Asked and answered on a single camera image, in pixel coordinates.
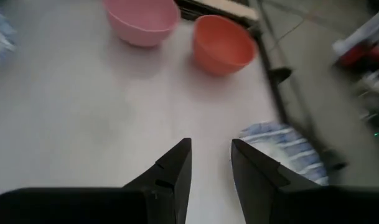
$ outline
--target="orange bowl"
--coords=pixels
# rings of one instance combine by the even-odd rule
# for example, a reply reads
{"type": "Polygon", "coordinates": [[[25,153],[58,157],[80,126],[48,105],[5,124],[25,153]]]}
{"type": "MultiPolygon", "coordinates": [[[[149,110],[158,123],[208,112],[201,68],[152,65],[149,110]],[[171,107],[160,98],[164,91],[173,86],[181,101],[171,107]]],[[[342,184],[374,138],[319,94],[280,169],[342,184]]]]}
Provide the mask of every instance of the orange bowl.
{"type": "Polygon", "coordinates": [[[211,74],[224,76],[248,65],[256,53],[249,33],[222,16],[201,16],[195,22],[195,61],[211,74]]]}

